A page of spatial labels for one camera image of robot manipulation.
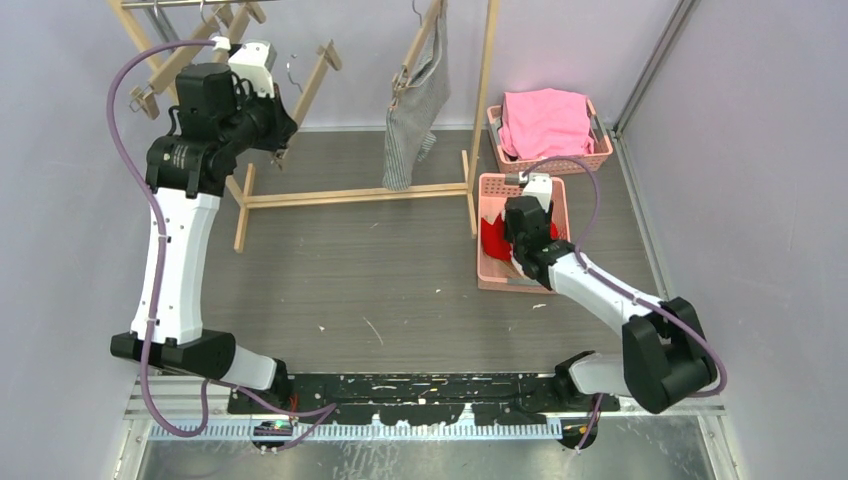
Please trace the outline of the beige clip hanger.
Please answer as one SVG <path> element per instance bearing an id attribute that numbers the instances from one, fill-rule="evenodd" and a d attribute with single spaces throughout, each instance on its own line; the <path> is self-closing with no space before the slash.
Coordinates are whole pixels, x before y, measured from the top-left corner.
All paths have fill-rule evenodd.
<path id="1" fill-rule="evenodd" d="M 399 72 L 392 79 L 392 96 L 389 103 L 390 108 L 394 108 L 398 105 L 401 96 L 409 88 L 414 74 L 414 69 L 422 50 L 424 49 L 426 40 L 429 35 L 435 31 L 438 18 L 443 14 L 445 1 L 432 0 L 429 2 L 425 11 L 418 9 L 416 0 L 411 0 L 410 6 L 412 12 L 418 19 L 418 29 L 410 47 L 407 50 L 404 60 L 400 65 Z"/>
<path id="2" fill-rule="evenodd" d="M 298 101 L 290 113 L 291 118 L 295 121 L 298 131 L 303 127 L 304 120 L 320 90 L 327 72 L 332 69 L 340 71 L 343 68 L 343 61 L 335 47 L 335 42 L 330 39 L 326 44 L 319 45 L 316 50 L 317 59 L 312 68 L 308 79 L 301 83 L 292 76 L 292 63 L 297 61 L 297 56 L 291 54 L 286 62 L 286 75 L 289 83 L 298 88 L 300 96 Z"/>
<path id="3" fill-rule="evenodd" d="M 267 15 L 258 1 L 120 1 L 118 5 L 122 9 L 124 19 L 129 22 L 127 32 L 141 50 L 150 48 L 152 42 L 143 34 L 135 14 L 146 15 L 164 43 L 180 40 L 166 15 L 168 7 L 196 7 L 199 10 L 200 23 L 187 36 L 189 40 L 207 40 L 223 35 L 238 42 L 244 37 L 250 24 L 263 24 L 267 21 Z M 131 111 L 142 112 L 151 120 L 159 117 L 161 97 L 178 100 L 176 76 L 194 62 L 201 50 L 200 46 L 180 46 L 169 48 L 163 54 L 150 58 L 149 79 L 130 90 Z"/>

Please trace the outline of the cream underwear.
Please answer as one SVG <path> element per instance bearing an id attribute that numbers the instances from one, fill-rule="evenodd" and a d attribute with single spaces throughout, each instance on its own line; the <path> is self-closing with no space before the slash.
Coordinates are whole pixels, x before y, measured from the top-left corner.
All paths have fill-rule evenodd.
<path id="1" fill-rule="evenodd" d="M 520 264 L 513 258 L 512 244 L 506 239 L 505 212 L 501 211 L 498 216 L 488 225 L 486 236 L 486 253 L 514 271 L 519 277 L 526 278 Z"/>

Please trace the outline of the red underwear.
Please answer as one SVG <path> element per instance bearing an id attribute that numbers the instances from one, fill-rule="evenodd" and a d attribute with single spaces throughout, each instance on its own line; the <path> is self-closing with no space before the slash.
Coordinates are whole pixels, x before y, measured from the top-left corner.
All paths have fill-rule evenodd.
<path id="1" fill-rule="evenodd" d="M 503 214 L 480 221 L 481 249 L 485 255 L 496 260 L 522 260 L 539 262 L 542 250 L 557 240 L 562 240 L 559 226 L 546 217 L 541 219 L 516 220 L 509 223 Z"/>

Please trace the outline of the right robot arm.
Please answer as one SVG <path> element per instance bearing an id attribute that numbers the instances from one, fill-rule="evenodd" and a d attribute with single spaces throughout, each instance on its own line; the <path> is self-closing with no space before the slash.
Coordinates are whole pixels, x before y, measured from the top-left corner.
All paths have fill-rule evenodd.
<path id="1" fill-rule="evenodd" d="M 507 200 L 505 240 L 529 279 L 568 297 L 600 319 L 621 340 L 620 356 L 581 353 L 562 366 L 558 403 L 577 411 L 594 395 L 634 399 L 658 414 L 695 396 L 716 393 L 722 373 L 694 307 L 681 297 L 663 301 L 610 277 L 574 244 L 551 234 L 549 208 L 532 196 Z"/>

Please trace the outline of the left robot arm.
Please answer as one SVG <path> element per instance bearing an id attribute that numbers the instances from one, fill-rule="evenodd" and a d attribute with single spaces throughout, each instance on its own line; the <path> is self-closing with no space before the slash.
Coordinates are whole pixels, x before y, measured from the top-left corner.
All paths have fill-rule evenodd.
<path id="1" fill-rule="evenodd" d="M 110 352 L 251 389 L 257 405 L 277 413 L 292 397 L 285 362 L 204 328 L 201 290 L 211 227 L 238 156 L 283 149 L 297 125 L 267 66 L 190 65 L 176 89 L 170 129 L 146 154 L 142 186 L 155 203 L 140 305 L 129 332 L 112 337 Z"/>

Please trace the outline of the grey striped underwear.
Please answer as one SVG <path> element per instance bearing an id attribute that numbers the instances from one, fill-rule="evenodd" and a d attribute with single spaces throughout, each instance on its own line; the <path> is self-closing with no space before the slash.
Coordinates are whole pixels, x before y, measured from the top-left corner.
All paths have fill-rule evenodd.
<path id="1" fill-rule="evenodd" d="M 450 95 L 447 13 L 441 12 L 407 85 L 387 110 L 384 188 L 403 191 L 411 186 L 414 167 L 437 142 L 432 127 Z"/>

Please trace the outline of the wooden clothes rack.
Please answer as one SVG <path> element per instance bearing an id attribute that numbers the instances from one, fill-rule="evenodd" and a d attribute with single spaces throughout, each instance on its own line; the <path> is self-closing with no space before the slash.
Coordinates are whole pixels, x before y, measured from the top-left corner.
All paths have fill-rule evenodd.
<path id="1" fill-rule="evenodd" d="M 129 22 L 124 19 L 122 9 L 118 5 L 120 1 L 111 1 L 109 3 L 114 14 L 121 22 L 124 30 L 127 32 Z M 265 208 L 285 208 L 296 206 L 317 206 L 328 204 L 348 204 L 362 202 L 380 202 L 380 201 L 395 201 L 395 200 L 413 200 L 423 198 L 439 198 L 439 197 L 457 197 L 463 196 L 467 200 L 468 215 L 471 225 L 471 234 L 473 237 L 478 236 L 478 220 L 477 208 L 475 207 L 475 181 L 476 170 L 479 160 L 480 140 L 484 124 L 485 100 L 488 91 L 489 71 L 491 67 L 494 38 L 496 31 L 496 22 L 500 3 L 498 1 L 489 1 L 487 3 L 485 33 L 482 49 L 482 62 L 480 69 L 480 79 L 477 93 L 477 105 L 475 108 L 475 120 L 472 128 L 472 146 L 468 150 L 462 152 L 462 165 L 464 169 L 464 181 L 462 183 L 442 183 L 411 186 L 403 191 L 392 191 L 385 188 L 364 188 L 351 190 L 336 190 L 336 191 L 318 191 L 307 193 L 287 193 L 287 194 L 268 194 L 255 195 L 253 187 L 256 177 L 256 169 L 253 164 L 247 166 L 245 180 L 243 183 L 238 183 L 233 176 L 226 178 L 226 188 L 239 206 L 239 217 L 237 222 L 234 251 L 241 253 L 244 250 L 249 214 L 252 210 Z"/>

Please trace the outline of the pink cloth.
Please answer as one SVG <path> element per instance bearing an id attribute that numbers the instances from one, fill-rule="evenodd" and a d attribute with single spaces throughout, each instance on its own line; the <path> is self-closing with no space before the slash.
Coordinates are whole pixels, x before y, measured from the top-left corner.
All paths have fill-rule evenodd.
<path id="1" fill-rule="evenodd" d="M 501 123 L 502 148 L 520 160 L 594 152 L 587 97 L 580 93 L 553 88 L 506 92 Z"/>

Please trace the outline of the near pink basket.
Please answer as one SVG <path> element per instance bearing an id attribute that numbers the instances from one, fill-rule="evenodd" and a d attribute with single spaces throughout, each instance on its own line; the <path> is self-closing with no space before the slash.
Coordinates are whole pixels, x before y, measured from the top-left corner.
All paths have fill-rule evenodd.
<path id="1" fill-rule="evenodd" d="M 503 211 L 506 200 L 514 197 L 518 188 L 506 186 L 506 174 L 485 173 L 478 180 L 478 240 L 477 240 L 477 282 L 481 290 L 503 291 L 525 294 L 551 295 L 552 292 L 527 278 L 519 277 L 502 261 L 485 255 L 481 249 L 479 235 L 480 221 L 492 218 Z M 552 221 L 559 226 L 564 240 L 570 239 L 570 222 L 566 202 L 565 183 L 552 177 L 553 208 Z"/>

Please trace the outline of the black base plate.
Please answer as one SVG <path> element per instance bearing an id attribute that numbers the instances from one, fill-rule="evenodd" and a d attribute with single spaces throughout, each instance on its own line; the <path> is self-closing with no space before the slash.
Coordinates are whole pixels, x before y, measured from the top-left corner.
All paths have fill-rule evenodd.
<path id="1" fill-rule="evenodd" d="M 476 426 L 535 425 L 554 414 L 583 417 L 593 408 L 592 398 L 568 387 L 562 374 L 303 373 L 290 383 L 297 412 L 334 404 L 326 422 L 338 425 L 373 418 L 388 426 L 451 425 L 465 408 Z"/>

